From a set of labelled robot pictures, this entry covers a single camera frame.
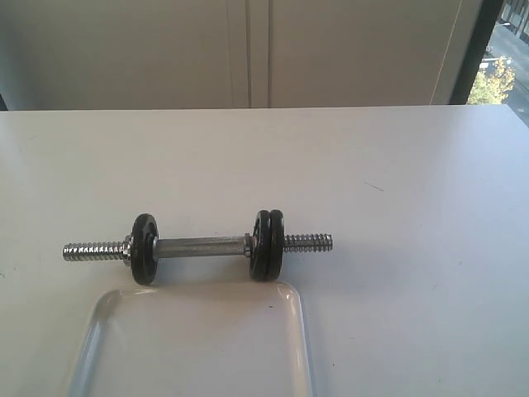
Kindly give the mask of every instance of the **clear plastic object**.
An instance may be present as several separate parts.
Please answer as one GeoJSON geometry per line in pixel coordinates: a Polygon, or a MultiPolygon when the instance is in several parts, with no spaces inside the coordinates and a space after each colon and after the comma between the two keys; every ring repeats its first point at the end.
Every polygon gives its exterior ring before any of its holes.
{"type": "Polygon", "coordinates": [[[69,396],[110,395],[311,396],[298,292],[239,283],[105,294],[69,396]]]}

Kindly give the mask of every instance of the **dumbbell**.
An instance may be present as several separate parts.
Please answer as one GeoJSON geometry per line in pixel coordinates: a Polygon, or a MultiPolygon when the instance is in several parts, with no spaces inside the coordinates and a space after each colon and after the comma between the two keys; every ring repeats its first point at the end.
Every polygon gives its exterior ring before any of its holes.
{"type": "Polygon", "coordinates": [[[330,250],[330,234],[285,236],[283,213],[274,209],[257,213],[252,235],[177,239],[160,239],[155,218],[142,213],[122,242],[70,243],[64,246],[63,257],[66,261],[123,260],[136,283],[149,285],[163,258],[243,255],[250,258],[251,279],[269,281],[279,277],[283,252],[330,250]]]}

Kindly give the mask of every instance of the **black weight plate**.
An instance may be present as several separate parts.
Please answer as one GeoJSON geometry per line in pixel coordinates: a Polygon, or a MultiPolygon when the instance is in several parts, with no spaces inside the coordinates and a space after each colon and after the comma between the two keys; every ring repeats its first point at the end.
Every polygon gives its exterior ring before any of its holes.
{"type": "Polygon", "coordinates": [[[266,281],[270,255],[270,213],[261,210],[255,220],[254,236],[255,246],[251,247],[250,277],[255,281],[266,281]]]}
{"type": "Polygon", "coordinates": [[[283,244],[284,244],[284,222],[283,213],[278,209],[270,211],[270,255],[268,263],[268,281],[276,280],[281,272],[283,263],[283,244]]]}
{"type": "Polygon", "coordinates": [[[155,279],[158,262],[152,256],[152,243],[158,236],[155,218],[142,213],[134,221],[131,234],[131,269],[139,285],[149,285],[155,279]]]}

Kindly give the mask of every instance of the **tree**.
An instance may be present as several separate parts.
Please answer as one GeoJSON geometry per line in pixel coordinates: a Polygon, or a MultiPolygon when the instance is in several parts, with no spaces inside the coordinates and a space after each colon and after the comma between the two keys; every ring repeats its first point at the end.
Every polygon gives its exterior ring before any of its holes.
{"type": "Polygon", "coordinates": [[[494,72],[486,74],[480,70],[476,74],[470,90],[469,105],[501,104],[509,96],[514,86],[514,70],[505,65],[505,58],[494,62],[494,72]]]}

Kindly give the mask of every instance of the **table surface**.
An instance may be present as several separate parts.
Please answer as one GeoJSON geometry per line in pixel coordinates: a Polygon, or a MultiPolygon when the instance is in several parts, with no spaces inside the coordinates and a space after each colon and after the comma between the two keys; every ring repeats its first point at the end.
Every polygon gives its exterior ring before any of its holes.
{"type": "MultiPolygon", "coordinates": [[[[0,114],[0,389],[56,396],[117,262],[70,241],[331,232],[285,257],[319,396],[529,395],[529,131],[507,107],[0,114]]],[[[244,258],[160,266],[158,285],[247,280],[244,258]]]]}

